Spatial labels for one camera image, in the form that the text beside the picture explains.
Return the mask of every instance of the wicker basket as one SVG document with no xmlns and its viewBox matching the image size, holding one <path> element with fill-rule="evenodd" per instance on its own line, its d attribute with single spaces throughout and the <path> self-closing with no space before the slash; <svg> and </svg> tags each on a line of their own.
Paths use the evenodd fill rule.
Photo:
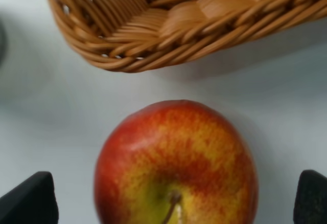
<svg viewBox="0 0 327 224">
<path fill-rule="evenodd" d="M 327 15 L 327 0 L 49 0 L 70 46 L 119 72 L 180 64 Z"/>
</svg>

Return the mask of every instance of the white surface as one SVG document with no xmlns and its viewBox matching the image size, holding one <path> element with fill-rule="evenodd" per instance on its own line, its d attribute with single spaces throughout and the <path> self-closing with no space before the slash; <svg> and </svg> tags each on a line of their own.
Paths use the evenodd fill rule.
<svg viewBox="0 0 327 224">
<path fill-rule="evenodd" d="M 103 142 L 122 118 L 167 99 L 203 102 L 246 138 L 260 177 L 256 224 L 293 223 L 302 170 L 327 175 L 327 20 L 129 75 L 70 50 L 46 0 L 0 0 L 0 17 L 10 41 L 0 68 L 0 195 L 49 170 L 60 223 L 98 223 L 92 177 Z"/>
</svg>

